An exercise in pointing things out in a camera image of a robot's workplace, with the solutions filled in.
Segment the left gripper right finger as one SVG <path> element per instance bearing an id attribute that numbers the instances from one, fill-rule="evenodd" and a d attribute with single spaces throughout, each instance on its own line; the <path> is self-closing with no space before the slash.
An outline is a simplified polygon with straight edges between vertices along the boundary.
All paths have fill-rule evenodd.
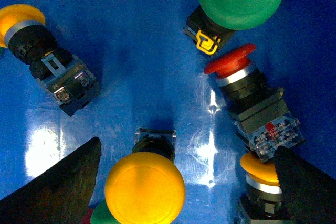
<path id="1" fill-rule="evenodd" d="M 274 165 L 285 206 L 298 223 L 335 223 L 335 179 L 280 146 Z"/>

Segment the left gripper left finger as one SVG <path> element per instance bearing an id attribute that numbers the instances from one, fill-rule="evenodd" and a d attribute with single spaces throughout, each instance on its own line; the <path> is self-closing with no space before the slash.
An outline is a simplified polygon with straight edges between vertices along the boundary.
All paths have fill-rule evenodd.
<path id="1" fill-rule="evenodd" d="M 98 174 L 93 137 L 22 188 L 1 199 L 1 223 L 81 223 Z"/>

